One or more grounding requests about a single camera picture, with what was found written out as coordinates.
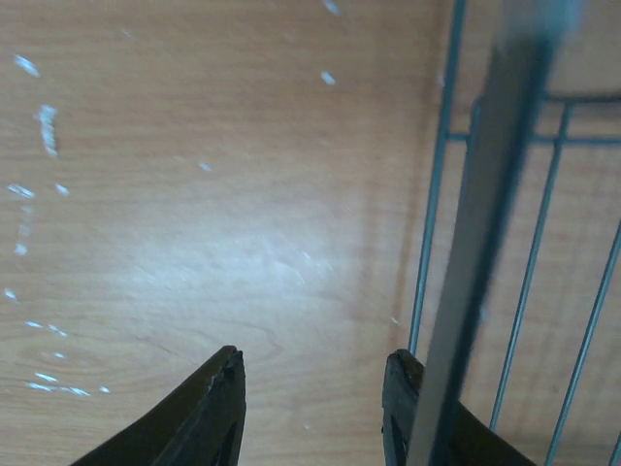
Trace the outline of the dark wire dish rack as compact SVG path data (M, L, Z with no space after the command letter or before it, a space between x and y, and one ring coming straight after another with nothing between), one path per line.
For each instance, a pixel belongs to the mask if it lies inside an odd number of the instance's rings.
M549 142L553 145L551 164L490 418L489 429L495 428L504 401L563 144L568 140L572 110L576 105L620 103L620 95L614 94L545 93L555 54L567 32L575 28L581 3L505 1L504 24L492 45L485 85L480 97L474 101L471 129L464 137L467 147L452 246L422 393L413 414L407 456L402 457L405 465L442 465L446 460L450 435L457 434L459 398L525 158L532 142ZM467 1L454 1L409 332L408 351L411 355L416 353L420 332L445 145L448 141L460 140L459 135L451 133L450 124L466 10ZM543 102L563 104L561 124L554 139L542 138L534 133ZM619 254L620 220L544 465L553 464L560 445Z

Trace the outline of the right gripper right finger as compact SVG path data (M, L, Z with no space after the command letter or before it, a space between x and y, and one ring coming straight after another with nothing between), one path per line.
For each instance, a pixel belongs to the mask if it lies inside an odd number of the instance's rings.
M387 465L407 462L425 367L409 351L388 355L382 387L382 441ZM443 457L447 466L534 466L534 462L458 405Z

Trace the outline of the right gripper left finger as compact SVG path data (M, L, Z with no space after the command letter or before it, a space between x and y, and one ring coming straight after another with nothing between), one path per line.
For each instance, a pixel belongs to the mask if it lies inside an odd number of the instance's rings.
M236 465L245 426L243 353L224 346L154 408L77 465Z

